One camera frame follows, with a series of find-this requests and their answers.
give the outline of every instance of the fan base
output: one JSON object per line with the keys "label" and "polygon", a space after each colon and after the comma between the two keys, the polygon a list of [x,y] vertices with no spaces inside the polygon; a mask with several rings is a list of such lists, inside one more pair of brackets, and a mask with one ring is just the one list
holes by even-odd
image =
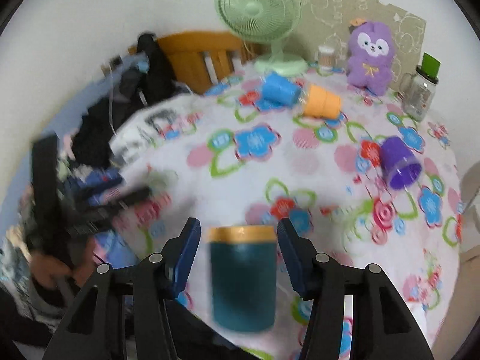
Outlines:
{"label": "fan base", "polygon": [[284,77],[299,76],[308,70],[308,64],[302,57],[288,52],[283,53],[281,58],[272,54],[261,55],[254,66],[260,74],[274,71]]}

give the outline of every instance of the white wall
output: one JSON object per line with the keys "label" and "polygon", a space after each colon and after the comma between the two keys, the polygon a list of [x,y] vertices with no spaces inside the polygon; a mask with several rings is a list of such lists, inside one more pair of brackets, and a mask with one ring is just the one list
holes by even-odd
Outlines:
{"label": "white wall", "polygon": [[[480,160],[480,43],[453,0],[381,1],[427,21],[423,49],[442,62],[433,106],[465,173]],[[25,0],[0,37],[0,199],[30,138],[139,32],[222,28],[213,0]]]}

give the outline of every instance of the floral tablecloth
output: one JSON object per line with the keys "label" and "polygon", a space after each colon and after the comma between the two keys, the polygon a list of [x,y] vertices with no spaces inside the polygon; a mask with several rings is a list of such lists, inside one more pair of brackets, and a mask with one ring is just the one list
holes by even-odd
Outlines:
{"label": "floral tablecloth", "polygon": [[[293,291],[278,252],[273,328],[239,334],[216,325],[206,244],[211,227],[275,225],[288,216],[298,234],[340,263],[359,268],[379,264],[404,300],[421,310],[432,345],[452,297],[461,239],[459,180],[445,127],[429,117],[413,121],[391,91],[376,97],[347,86],[342,72],[323,74],[312,67],[295,81],[340,95],[340,117],[296,117],[265,101],[261,78],[251,66],[205,97],[183,96],[158,105],[157,111],[169,115],[169,125],[155,125],[150,135],[143,131],[146,144],[135,146],[140,150],[136,159],[122,171],[128,188],[147,182],[155,196],[125,211],[115,227],[144,257],[161,250],[189,216],[197,217],[202,240],[178,300],[260,358],[297,357],[311,302]],[[129,123],[124,131],[131,130]],[[386,188],[378,157],[379,145],[392,135],[401,137],[424,167],[418,183],[400,192]],[[116,139],[127,138],[120,131]],[[349,356],[351,332],[352,302],[347,298],[341,359]]]}

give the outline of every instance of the dark teal cup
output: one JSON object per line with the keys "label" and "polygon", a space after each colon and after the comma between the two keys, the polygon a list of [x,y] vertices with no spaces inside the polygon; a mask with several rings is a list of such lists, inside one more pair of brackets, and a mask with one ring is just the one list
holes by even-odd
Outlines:
{"label": "dark teal cup", "polygon": [[213,318],[237,332],[275,322],[277,236],[272,226],[210,230]]}

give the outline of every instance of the plush toy face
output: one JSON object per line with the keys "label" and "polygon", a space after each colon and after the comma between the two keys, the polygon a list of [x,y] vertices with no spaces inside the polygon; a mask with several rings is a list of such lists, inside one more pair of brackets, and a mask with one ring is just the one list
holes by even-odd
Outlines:
{"label": "plush toy face", "polygon": [[390,66],[395,54],[392,33],[380,22],[367,22],[356,28],[349,46],[352,56],[364,58],[371,66]]}

